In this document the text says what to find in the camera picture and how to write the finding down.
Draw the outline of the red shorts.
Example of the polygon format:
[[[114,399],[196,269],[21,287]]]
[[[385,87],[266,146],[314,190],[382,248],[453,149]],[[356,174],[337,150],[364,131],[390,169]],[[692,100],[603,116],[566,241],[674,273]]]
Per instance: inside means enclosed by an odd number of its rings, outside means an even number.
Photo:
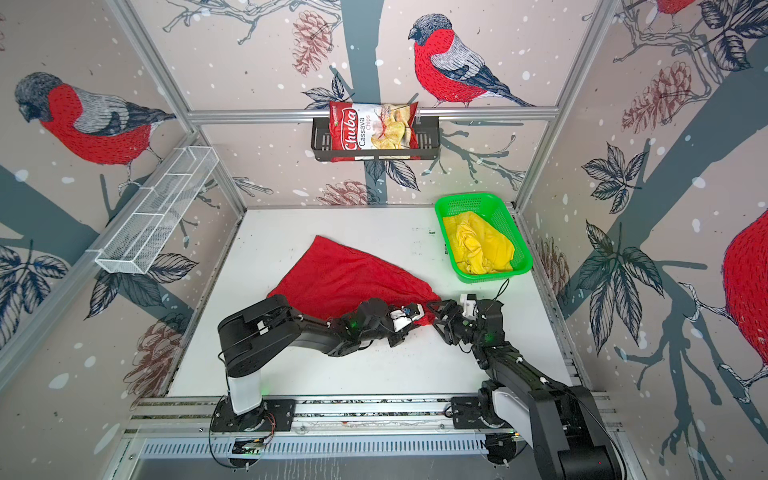
[[[321,320],[339,318],[374,298],[395,307],[440,299],[408,271],[322,236],[269,295],[282,295],[299,312]]]

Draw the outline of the yellow shorts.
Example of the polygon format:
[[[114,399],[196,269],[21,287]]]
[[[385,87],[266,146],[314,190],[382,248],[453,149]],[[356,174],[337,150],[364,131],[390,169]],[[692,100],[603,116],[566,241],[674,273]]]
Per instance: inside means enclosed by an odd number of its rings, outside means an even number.
[[[474,212],[444,217],[448,244],[458,269],[480,276],[512,271],[515,246]]]

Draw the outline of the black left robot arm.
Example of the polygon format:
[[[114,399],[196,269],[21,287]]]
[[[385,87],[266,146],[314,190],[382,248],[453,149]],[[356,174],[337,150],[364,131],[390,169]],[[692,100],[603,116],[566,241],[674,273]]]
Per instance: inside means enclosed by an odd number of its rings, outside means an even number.
[[[425,317],[420,304],[395,307],[381,299],[362,302],[339,318],[320,320],[275,295],[231,314],[217,326],[219,360],[225,367],[227,396],[239,417],[263,410],[261,370],[289,347],[344,357],[385,339],[390,347],[402,343]]]

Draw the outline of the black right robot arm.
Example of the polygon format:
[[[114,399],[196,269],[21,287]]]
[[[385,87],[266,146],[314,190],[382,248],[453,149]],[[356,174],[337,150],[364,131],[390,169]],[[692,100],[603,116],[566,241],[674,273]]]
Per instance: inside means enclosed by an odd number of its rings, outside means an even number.
[[[430,302],[434,328],[448,345],[468,350],[488,378],[474,396],[456,396],[444,414],[457,430],[487,429],[491,462],[504,464],[526,442],[543,479],[625,479],[628,467],[593,394],[567,386],[530,364],[505,337],[502,303]]]

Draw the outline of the green plastic basket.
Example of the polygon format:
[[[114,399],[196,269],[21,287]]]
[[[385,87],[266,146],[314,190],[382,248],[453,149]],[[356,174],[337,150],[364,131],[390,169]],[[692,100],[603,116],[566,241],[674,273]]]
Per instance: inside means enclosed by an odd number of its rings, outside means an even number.
[[[453,258],[448,244],[447,234],[443,225],[443,218],[458,215],[464,212],[474,212],[487,221],[496,230],[505,235],[515,246],[512,271],[495,274],[471,276],[462,273]],[[471,193],[450,195],[439,199],[435,205],[435,214],[438,219],[444,243],[453,270],[464,283],[477,283],[492,280],[501,280],[513,276],[522,275],[532,269],[533,256],[530,253],[522,234],[507,209],[507,205],[497,196],[490,193]]]

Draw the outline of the red chips bag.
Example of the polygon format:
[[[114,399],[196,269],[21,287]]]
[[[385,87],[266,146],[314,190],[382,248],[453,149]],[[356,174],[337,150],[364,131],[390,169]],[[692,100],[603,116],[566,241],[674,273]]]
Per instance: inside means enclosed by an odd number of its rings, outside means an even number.
[[[413,124],[418,103],[367,104],[331,102],[332,151],[416,149]]]

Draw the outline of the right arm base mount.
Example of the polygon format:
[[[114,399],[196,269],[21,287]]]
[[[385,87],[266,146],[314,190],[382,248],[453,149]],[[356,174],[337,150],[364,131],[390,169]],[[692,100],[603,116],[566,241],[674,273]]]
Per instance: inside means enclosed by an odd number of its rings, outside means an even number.
[[[470,396],[452,397],[444,412],[457,430],[502,429],[510,425],[496,415],[490,393],[480,389]]]

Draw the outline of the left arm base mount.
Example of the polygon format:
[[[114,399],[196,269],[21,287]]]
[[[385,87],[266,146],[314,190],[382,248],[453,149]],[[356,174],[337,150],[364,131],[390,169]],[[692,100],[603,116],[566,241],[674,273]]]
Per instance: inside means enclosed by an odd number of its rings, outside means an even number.
[[[291,430],[297,402],[263,399],[255,409],[235,414],[228,396],[222,397],[211,416],[211,433],[287,432]]]

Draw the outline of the black wall shelf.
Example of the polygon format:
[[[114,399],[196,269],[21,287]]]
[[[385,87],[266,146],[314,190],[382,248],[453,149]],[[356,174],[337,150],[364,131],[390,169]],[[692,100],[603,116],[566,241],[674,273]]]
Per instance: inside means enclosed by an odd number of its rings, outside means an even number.
[[[411,140],[416,148],[395,150],[334,150],[330,119],[314,118],[312,124],[311,149],[317,161],[333,162],[338,158],[362,160],[434,160],[439,156],[441,136],[438,116],[419,116],[416,118]]]

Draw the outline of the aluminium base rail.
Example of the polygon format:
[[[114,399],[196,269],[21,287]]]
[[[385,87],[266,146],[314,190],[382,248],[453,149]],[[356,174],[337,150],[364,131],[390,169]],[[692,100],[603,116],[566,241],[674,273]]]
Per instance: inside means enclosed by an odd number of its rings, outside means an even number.
[[[478,422],[458,429],[452,418],[454,393],[400,395],[268,395],[269,418],[230,420],[220,396],[146,398],[124,427],[146,436],[361,436],[492,433]]]

